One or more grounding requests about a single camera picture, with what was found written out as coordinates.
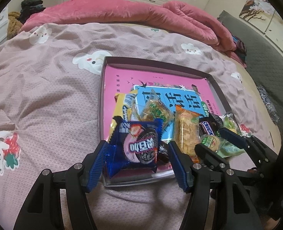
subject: gray headboard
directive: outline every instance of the gray headboard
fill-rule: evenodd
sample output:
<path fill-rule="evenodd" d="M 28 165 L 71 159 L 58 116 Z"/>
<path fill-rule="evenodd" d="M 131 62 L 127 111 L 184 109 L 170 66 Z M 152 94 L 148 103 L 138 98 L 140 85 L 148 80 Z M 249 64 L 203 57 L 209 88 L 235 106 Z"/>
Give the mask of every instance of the gray headboard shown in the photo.
<path fill-rule="evenodd" d="M 262 84 L 274 103 L 280 124 L 283 123 L 283 56 L 254 29 L 240 18 L 223 11 L 218 20 L 247 48 L 247 72 L 256 84 Z"/>

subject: oreo cookie image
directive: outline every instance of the oreo cookie image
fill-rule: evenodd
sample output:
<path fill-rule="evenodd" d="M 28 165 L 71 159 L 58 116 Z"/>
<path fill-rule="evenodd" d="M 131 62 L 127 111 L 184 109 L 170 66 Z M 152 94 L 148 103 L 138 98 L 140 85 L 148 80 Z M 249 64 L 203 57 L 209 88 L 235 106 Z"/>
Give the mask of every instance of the oreo cookie image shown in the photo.
<path fill-rule="evenodd" d="M 146 129 L 137 137 L 137 141 L 139 143 L 145 142 L 145 144 L 142 145 L 145 146 L 144 149 L 147 148 L 147 150 L 143 150 L 140 153 L 135 153 L 140 163 L 150 164 L 153 161 L 156 162 L 158 146 L 158 137 L 156 131 L 154 129 Z"/>

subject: wrinkled fabric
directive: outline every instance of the wrinkled fabric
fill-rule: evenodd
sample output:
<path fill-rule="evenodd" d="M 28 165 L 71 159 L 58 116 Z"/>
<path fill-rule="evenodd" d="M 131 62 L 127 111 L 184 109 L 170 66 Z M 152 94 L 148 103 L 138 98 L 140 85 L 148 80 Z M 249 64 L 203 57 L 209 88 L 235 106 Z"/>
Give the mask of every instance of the wrinkled fabric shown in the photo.
<path fill-rule="evenodd" d="M 231 74 L 233 62 L 210 46 L 180 34 L 142 26 L 89 23 L 45 24 L 21 32 L 0 46 L 0 131 L 18 134 L 19 167 L 0 176 L 0 224 L 13 229 L 20 208 L 46 168 L 66 170 L 94 151 L 98 139 L 100 75 L 79 67 L 73 59 L 134 57 L 169 62 L 211 74 L 227 98 L 239 124 L 272 146 L 270 133 L 248 91 Z M 192 44 L 201 54 L 188 54 Z M 231 159 L 232 168 L 254 164 L 246 153 Z M 189 195 L 176 179 L 153 184 L 105 189 L 100 182 L 87 194 L 93 218 L 101 230 L 179 229 Z M 61 191 L 64 224 L 71 229 L 65 192 Z M 205 229 L 211 229 L 210 199 Z"/>
<path fill-rule="evenodd" d="M 231 33 L 214 17 L 189 4 L 170 1 L 163 6 L 127 0 L 69 0 L 32 15 L 21 31 L 45 23 L 137 22 L 183 34 L 218 51 L 234 51 Z"/>

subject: tree painting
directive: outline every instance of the tree painting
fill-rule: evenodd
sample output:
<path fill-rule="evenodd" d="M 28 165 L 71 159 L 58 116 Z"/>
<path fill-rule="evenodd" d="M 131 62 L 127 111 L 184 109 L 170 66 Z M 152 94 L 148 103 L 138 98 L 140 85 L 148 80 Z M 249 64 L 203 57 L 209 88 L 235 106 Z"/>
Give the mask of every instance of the tree painting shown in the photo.
<path fill-rule="evenodd" d="M 246 21 L 251 19 L 259 19 L 266 21 L 264 13 L 273 15 L 274 7 L 268 2 L 268 0 L 247 0 L 239 16 Z"/>

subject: metal screw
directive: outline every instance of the metal screw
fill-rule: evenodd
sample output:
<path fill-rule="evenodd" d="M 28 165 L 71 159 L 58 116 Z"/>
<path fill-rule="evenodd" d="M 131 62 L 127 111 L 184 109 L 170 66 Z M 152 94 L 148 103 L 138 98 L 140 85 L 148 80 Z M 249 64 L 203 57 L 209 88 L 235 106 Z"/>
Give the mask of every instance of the metal screw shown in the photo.
<path fill-rule="evenodd" d="M 73 167 L 74 167 L 76 170 L 79 170 L 80 168 L 83 167 L 83 164 L 81 164 L 81 163 L 76 163 Z"/>
<path fill-rule="evenodd" d="M 233 170 L 228 169 L 228 170 L 227 170 L 227 174 L 228 174 L 228 175 L 234 175 L 234 171 L 233 171 Z"/>
<path fill-rule="evenodd" d="M 50 170 L 43 170 L 43 171 L 42 171 L 42 174 L 43 174 L 43 175 L 48 175 L 49 173 L 50 173 Z"/>
<path fill-rule="evenodd" d="M 194 163 L 193 167 L 196 169 L 196 170 L 199 170 L 202 168 L 201 164 L 199 163 Z"/>

